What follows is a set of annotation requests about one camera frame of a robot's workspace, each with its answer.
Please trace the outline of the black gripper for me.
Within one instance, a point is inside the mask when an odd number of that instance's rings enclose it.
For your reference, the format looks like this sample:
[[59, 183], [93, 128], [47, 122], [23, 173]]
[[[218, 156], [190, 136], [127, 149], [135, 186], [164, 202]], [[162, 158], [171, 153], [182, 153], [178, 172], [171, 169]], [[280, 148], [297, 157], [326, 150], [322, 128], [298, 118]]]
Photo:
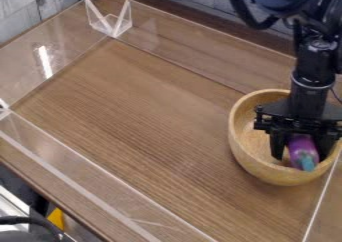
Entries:
[[342, 137], [342, 107], [326, 103], [322, 115], [318, 117], [298, 116], [290, 109], [287, 99], [280, 99], [254, 108], [254, 129], [270, 135], [271, 155], [283, 158], [287, 144], [287, 134], [310, 134], [315, 136], [319, 161], [323, 161]]

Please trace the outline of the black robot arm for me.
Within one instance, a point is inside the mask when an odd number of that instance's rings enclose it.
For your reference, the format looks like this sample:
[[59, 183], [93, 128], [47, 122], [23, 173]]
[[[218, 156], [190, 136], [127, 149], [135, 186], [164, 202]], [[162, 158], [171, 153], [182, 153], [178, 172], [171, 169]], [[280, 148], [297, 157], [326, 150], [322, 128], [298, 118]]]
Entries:
[[282, 21], [292, 29], [297, 64], [287, 98], [255, 107], [254, 128], [270, 136], [275, 159], [290, 137], [311, 138], [325, 158], [342, 138], [342, 106], [327, 100], [342, 74], [342, 0], [230, 0], [242, 21], [256, 30]]

